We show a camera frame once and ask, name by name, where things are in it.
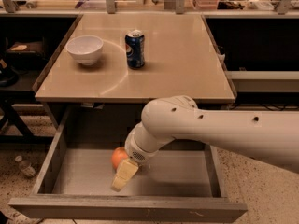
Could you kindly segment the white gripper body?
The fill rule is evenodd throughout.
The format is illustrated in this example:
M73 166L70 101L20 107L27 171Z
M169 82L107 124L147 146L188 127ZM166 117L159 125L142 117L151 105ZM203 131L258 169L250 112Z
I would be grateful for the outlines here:
M128 157L138 164L145 164L149 159L153 158L157 151L147 152L137 145L134 136L130 133L125 140L125 152Z

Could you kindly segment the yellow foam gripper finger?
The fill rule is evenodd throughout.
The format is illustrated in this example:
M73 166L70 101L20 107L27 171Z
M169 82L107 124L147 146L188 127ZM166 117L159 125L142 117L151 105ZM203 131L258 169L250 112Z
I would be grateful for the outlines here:
M111 188L115 191L121 191L133 178L138 169L139 166L135 161L132 161L131 159L122 160L114 175Z

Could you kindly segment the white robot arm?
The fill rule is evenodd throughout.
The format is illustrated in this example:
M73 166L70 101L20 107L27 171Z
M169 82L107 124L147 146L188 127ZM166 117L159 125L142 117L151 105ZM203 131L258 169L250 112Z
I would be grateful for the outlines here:
M175 140L193 140L299 172L299 112L204 110L189 96L148 102L129 132L111 188L122 190L140 166Z

